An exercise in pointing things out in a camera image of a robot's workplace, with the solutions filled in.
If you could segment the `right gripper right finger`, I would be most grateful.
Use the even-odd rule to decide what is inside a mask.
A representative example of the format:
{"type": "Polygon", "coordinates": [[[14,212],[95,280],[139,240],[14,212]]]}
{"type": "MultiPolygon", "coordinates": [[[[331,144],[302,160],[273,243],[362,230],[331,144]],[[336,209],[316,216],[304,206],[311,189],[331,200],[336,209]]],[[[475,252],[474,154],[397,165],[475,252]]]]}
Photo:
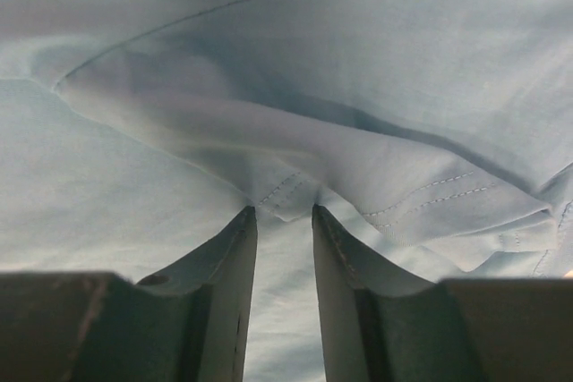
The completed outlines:
{"type": "Polygon", "coordinates": [[[312,210],[313,256],[330,381],[569,381],[568,279],[431,283],[312,210]]]}

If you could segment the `light blue t-shirt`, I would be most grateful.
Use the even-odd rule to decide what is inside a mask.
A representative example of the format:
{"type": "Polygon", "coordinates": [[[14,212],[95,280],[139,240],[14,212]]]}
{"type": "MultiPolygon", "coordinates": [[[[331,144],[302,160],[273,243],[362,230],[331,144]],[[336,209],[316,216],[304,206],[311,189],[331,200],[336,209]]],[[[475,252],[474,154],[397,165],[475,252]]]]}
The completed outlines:
{"type": "Polygon", "coordinates": [[[400,267],[572,270],[572,0],[1,0],[1,268],[146,276],[257,209],[245,377],[322,381],[315,204],[400,267]]]}

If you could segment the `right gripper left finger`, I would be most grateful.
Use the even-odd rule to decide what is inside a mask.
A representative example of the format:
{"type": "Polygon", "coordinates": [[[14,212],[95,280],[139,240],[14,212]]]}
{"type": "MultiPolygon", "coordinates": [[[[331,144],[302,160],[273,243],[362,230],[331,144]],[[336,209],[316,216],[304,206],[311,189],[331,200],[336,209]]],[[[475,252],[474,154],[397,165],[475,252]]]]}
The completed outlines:
{"type": "Polygon", "coordinates": [[[254,208],[159,271],[4,272],[4,381],[239,381],[257,250],[254,208]]]}

